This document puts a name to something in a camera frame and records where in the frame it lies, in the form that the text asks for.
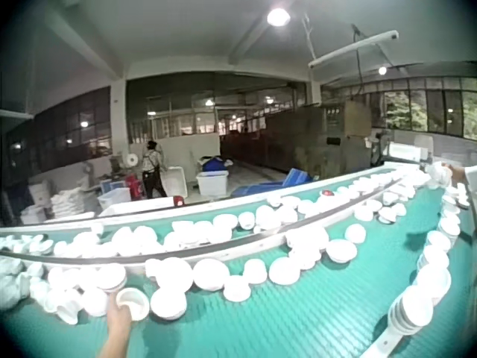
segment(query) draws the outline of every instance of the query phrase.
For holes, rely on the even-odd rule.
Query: ceiling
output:
[[[176,57],[194,56],[230,63],[237,48],[239,65],[280,64],[306,73],[312,56],[302,24],[305,13],[318,57],[349,45],[355,24],[368,36],[399,31],[399,40],[382,46],[394,66],[477,60],[476,12],[467,6],[470,1],[56,0],[50,4],[60,15],[50,22],[37,5],[44,3],[34,2],[36,7],[18,15],[5,32],[0,55],[4,103],[25,104],[24,93],[40,97],[58,92],[86,74],[127,76],[131,66],[151,59],[171,58],[173,65]],[[268,26],[268,11],[280,6],[291,14],[290,23]],[[18,41],[20,33],[26,41]],[[376,47],[360,50],[360,55],[364,72],[386,64]],[[33,70],[27,60],[31,58]],[[313,74],[319,81],[331,81],[356,76],[357,71],[352,53],[319,66]]]

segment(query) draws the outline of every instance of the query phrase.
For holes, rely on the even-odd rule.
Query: worker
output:
[[[129,307],[118,307],[116,293],[112,294],[107,308],[108,337],[101,349],[99,358],[126,358],[131,322]]]
[[[451,166],[443,163],[443,166],[449,168],[452,172],[452,178],[459,183],[468,183],[470,191],[477,192],[477,166]]]
[[[144,182],[148,199],[152,199],[153,189],[157,190],[163,198],[167,196],[161,181],[161,172],[166,170],[164,154],[160,146],[159,150],[156,150],[156,147],[157,143],[150,140],[147,146],[148,151],[142,158],[142,181]]]

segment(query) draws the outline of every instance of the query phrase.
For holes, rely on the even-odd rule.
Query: worker's hand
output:
[[[116,293],[110,295],[110,302],[107,308],[107,329],[110,336],[118,338],[129,338],[131,331],[131,312],[128,306],[118,307],[116,303]]]
[[[458,183],[466,183],[465,170],[461,166],[451,166],[447,163],[442,163],[442,166],[449,168],[452,172],[452,179]]]

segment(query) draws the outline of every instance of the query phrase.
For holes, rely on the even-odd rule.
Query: ceiling light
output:
[[[267,16],[267,22],[272,26],[285,26],[290,22],[290,15],[283,9],[273,9]]]

